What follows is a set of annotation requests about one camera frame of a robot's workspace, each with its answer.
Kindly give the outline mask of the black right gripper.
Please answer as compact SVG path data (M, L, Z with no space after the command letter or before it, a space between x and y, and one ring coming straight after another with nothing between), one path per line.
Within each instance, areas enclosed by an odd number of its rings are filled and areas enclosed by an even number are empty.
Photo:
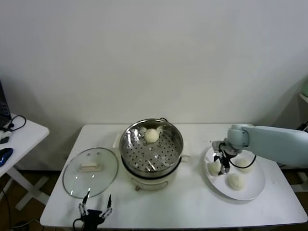
M239 149L234 148L228 141L214 141L214 162L217 160L221 163L220 171L218 175L228 174L229 168L225 166L230 165L230 160L240 153Z

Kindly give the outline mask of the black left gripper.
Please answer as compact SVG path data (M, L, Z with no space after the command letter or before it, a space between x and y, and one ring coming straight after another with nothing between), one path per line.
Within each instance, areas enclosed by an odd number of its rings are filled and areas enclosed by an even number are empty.
M81 219L84 223L82 230L83 231L97 231L98 225L103 223L103 218L107 218L111 215L112 209L112 199L111 195L109 195L108 204L106 207L106 211L102 212L99 210L91 210L86 208L86 202L89 197L90 188L88 189L87 194L82 199L82 202L79 204L79 212L80 214L84 214L81 216Z

